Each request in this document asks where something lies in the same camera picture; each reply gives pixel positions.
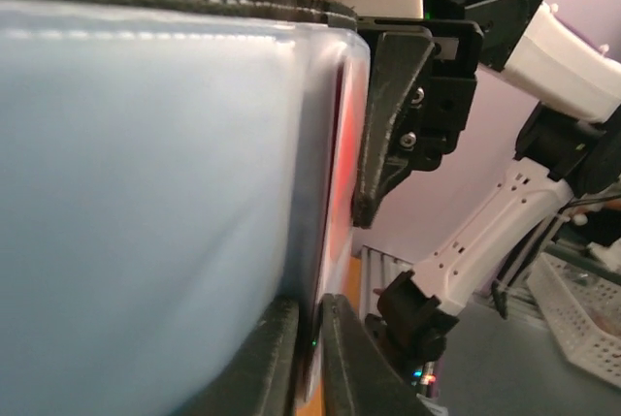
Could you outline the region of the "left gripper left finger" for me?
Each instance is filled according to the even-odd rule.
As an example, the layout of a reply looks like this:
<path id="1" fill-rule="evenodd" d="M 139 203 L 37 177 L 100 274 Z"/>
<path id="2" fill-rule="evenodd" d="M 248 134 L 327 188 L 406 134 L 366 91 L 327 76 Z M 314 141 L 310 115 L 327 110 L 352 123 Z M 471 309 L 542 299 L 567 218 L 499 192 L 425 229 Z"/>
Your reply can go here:
<path id="1" fill-rule="evenodd" d="M 223 372 L 177 415 L 292 415 L 298 304 L 274 299 Z"/>

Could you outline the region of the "black card holder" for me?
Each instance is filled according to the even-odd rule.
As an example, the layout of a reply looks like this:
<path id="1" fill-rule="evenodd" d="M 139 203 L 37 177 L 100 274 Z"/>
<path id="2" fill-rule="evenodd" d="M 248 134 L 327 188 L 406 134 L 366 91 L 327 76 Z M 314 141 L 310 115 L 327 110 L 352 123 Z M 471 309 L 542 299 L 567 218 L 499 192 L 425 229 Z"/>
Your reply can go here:
<path id="1" fill-rule="evenodd" d="M 332 0 L 1 0 L 1 411 L 177 415 L 270 303 L 310 349 Z"/>

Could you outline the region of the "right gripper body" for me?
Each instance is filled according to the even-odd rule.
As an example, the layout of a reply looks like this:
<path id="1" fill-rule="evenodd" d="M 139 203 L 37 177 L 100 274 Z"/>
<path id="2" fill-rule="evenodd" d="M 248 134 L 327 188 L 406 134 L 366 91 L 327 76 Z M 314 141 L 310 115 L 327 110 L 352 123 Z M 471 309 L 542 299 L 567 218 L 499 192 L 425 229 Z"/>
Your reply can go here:
<path id="1" fill-rule="evenodd" d="M 383 32 L 429 31 L 434 42 L 428 75 L 409 94 L 394 155 L 409 160 L 411 172 L 432 172 L 458 143 L 471 110 L 477 85 L 476 66 L 483 44 L 479 26 L 445 19 L 364 20 L 359 33 L 373 49 Z"/>

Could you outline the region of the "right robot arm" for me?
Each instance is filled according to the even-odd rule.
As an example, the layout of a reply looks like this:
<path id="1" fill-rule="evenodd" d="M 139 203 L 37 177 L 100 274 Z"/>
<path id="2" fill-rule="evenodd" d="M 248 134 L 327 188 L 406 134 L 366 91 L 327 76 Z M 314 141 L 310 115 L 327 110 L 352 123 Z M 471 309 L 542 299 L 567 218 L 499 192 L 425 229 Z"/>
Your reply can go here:
<path id="1" fill-rule="evenodd" d="M 620 57 L 618 0 L 546 0 L 558 17 L 594 45 L 610 45 Z M 465 132 L 456 150 L 430 173 L 414 172 L 382 202 L 370 230 L 354 235 L 353 252 L 364 247 L 416 264 L 447 245 L 496 190 L 514 155 L 515 141 L 536 99 L 501 82 L 485 69 Z"/>

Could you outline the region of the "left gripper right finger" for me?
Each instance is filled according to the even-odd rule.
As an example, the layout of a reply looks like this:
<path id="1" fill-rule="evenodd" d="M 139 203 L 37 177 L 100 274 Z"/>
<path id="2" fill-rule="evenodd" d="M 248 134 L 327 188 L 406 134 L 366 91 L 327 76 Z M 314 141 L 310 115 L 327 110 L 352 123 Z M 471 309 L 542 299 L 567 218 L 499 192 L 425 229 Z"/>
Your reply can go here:
<path id="1" fill-rule="evenodd" d="M 347 297 L 321 301 L 323 404 L 327 415 L 429 415 L 386 362 Z"/>

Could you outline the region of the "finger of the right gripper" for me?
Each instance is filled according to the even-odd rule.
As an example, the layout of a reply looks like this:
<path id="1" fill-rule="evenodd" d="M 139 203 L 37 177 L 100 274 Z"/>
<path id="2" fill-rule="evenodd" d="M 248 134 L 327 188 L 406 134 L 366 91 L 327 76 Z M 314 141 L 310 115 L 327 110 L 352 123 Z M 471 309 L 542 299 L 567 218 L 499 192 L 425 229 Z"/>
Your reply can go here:
<path id="1" fill-rule="evenodd" d="M 357 228 L 372 227 L 382 200 L 411 173 L 409 160 L 395 156 L 391 145 L 399 141 L 409 94 L 428 75 L 433 51 L 429 31 L 383 32 L 376 40 L 351 204 Z"/>

